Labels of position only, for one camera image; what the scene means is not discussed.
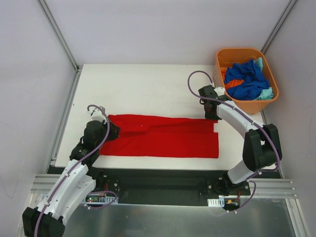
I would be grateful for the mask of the red t shirt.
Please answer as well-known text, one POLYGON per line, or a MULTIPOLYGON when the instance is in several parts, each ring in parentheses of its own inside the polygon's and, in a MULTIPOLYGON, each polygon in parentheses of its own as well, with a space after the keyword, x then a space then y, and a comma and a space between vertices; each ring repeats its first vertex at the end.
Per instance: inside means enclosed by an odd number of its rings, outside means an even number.
POLYGON ((215 121, 146 115, 110 115, 119 137, 107 141, 103 156, 213 158, 219 157, 215 121))

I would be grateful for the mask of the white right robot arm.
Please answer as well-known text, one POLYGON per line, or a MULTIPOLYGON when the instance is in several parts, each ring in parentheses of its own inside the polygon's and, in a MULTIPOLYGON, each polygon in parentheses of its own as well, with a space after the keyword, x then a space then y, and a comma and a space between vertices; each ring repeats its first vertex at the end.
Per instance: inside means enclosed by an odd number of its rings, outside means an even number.
POLYGON ((224 120, 244 139, 242 161, 227 172, 222 189, 228 195, 240 189, 240 183, 262 172, 264 168, 279 167, 282 159, 278 129, 273 124, 255 121, 227 95, 218 95, 211 85, 198 90, 205 118, 224 120))

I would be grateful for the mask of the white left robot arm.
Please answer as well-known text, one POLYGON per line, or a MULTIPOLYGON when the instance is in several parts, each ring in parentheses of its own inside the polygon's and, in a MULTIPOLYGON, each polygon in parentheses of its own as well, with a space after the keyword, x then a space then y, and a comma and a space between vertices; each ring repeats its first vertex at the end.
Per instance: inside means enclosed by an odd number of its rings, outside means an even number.
POLYGON ((104 174, 93 166, 107 141, 118 138, 120 128, 112 123, 102 107, 88 107, 91 121, 73 148, 68 163, 48 194, 34 208, 22 214, 27 237, 61 237, 77 207, 91 193, 102 192, 104 174))

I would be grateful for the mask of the orange t shirt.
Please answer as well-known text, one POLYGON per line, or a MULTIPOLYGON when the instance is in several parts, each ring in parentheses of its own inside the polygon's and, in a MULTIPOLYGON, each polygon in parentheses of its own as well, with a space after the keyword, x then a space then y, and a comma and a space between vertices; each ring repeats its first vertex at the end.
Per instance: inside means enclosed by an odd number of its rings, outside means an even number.
MULTIPOLYGON (((226 71, 227 71, 227 69, 221 69, 221 75, 222 75, 223 79, 225 79, 226 71)), ((225 82, 224 86, 225 86, 225 89, 228 90, 230 88, 240 86, 243 83, 244 83, 244 80, 232 79, 229 82, 225 82)))

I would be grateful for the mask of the blue t shirt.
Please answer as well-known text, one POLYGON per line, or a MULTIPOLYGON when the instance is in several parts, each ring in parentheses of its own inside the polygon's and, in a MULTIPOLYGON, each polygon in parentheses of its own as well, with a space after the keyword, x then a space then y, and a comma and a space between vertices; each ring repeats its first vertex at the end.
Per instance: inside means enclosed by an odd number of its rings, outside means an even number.
POLYGON ((229 96, 240 101, 255 100, 262 89, 270 87, 269 81, 259 67, 254 64, 253 59, 242 64, 234 63, 231 67, 228 67, 224 83, 232 79, 244 80, 244 83, 240 86, 226 90, 229 96))

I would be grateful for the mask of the orange plastic basket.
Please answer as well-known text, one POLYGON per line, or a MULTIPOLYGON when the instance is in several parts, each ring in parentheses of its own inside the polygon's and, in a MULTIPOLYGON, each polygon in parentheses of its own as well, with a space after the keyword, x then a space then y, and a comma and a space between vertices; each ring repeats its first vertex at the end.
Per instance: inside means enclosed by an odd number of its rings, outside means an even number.
POLYGON ((279 96, 268 62, 254 48, 224 48, 215 59, 214 84, 248 114, 262 111, 279 96))

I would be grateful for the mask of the light teal t shirt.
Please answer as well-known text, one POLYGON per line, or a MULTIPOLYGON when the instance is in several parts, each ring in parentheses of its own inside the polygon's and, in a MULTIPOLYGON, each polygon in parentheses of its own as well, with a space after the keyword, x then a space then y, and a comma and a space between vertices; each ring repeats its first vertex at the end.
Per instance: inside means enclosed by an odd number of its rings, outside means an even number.
MULTIPOLYGON (((254 60, 254 64, 257 65, 260 69, 260 71, 263 70, 263 59, 262 57, 259 57, 258 59, 254 60)), ((260 95, 255 98, 255 100, 272 100, 274 97, 273 90, 271 87, 268 89, 262 89, 260 95)))

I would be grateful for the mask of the aluminium front frame rail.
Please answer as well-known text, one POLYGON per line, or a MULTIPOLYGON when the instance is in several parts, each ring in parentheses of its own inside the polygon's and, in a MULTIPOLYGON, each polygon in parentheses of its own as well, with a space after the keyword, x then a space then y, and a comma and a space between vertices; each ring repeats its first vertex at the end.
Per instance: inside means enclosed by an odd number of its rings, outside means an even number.
POLYGON ((37 174, 30 194, 47 194, 59 179, 59 174, 37 174))

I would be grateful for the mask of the right aluminium corner post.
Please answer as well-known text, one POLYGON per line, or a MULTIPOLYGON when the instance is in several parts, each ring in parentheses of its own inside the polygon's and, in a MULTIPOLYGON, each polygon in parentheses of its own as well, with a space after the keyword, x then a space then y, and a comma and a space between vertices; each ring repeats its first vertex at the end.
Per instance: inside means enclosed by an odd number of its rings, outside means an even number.
POLYGON ((283 25, 285 24, 286 20, 289 18, 291 12, 294 10, 298 2, 299 0, 288 1, 280 17, 278 18, 275 26, 273 27, 272 31, 270 32, 268 38, 266 39, 265 43, 263 44, 261 48, 261 52, 263 54, 267 53, 273 41, 276 39, 277 35, 279 34, 280 30, 282 29, 283 25))

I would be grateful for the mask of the aluminium corner post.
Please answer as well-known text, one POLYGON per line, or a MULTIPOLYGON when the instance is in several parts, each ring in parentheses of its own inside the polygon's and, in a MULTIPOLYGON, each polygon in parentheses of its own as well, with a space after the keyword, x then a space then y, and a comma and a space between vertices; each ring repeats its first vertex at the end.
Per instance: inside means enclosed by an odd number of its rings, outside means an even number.
POLYGON ((270 32, 268 38, 266 39, 265 43, 263 44, 261 48, 261 52, 263 54, 267 53, 273 41, 276 39, 277 35, 279 34, 280 30, 282 29, 283 25, 285 24, 286 20, 289 18, 291 12, 294 10, 298 2, 299 0, 288 1, 280 17, 278 18, 275 26, 273 27, 272 31, 270 32))
POLYGON ((80 66, 77 63, 74 55, 72 54, 71 49, 70 49, 69 45, 67 44, 67 42, 64 38, 64 35, 63 35, 57 21, 55 20, 55 17, 53 16, 52 11, 50 10, 48 3, 45 0, 37 0, 37 3, 39 5, 41 11, 43 12, 45 18, 47 19, 48 24, 51 27, 53 33, 55 34, 58 42, 60 43, 62 50, 64 51, 70 64, 72 65, 72 68, 77 73, 80 70, 80 66))

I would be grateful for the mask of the left aluminium corner post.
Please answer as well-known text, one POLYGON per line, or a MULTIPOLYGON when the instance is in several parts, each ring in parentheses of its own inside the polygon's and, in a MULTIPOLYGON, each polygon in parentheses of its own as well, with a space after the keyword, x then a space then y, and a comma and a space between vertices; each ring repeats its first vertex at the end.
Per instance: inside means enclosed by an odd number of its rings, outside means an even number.
POLYGON ((45 18, 47 19, 48 24, 51 27, 53 33, 55 34, 58 42, 60 43, 62 50, 64 51, 70 64, 72 65, 72 68, 77 73, 80 70, 80 66, 77 63, 74 55, 72 54, 71 49, 70 49, 69 45, 67 44, 67 42, 64 38, 64 35, 63 35, 57 21, 55 20, 55 17, 53 16, 52 11, 50 10, 48 3, 45 0, 37 0, 37 3, 39 5, 41 11, 43 12, 45 18))

